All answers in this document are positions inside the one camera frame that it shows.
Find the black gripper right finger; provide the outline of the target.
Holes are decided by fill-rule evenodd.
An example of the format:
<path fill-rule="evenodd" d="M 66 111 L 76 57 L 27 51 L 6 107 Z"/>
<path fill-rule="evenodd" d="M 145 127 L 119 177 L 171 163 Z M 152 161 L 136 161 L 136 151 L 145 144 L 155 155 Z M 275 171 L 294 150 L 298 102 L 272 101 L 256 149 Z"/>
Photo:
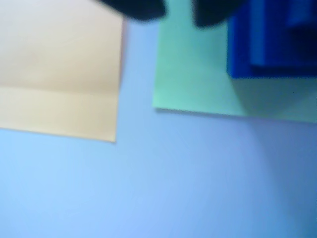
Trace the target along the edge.
<path fill-rule="evenodd" d="M 193 16 L 197 27 L 214 26 L 229 18 L 244 0 L 194 0 Z"/>

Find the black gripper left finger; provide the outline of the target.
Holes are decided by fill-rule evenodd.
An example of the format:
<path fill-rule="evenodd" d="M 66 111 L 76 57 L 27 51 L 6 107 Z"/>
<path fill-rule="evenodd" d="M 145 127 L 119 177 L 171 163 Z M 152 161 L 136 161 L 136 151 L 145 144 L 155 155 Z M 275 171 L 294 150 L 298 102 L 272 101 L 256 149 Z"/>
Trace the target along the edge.
<path fill-rule="evenodd" d="M 159 19 L 166 15 L 163 0 L 101 0 L 101 2 L 136 20 Z"/>

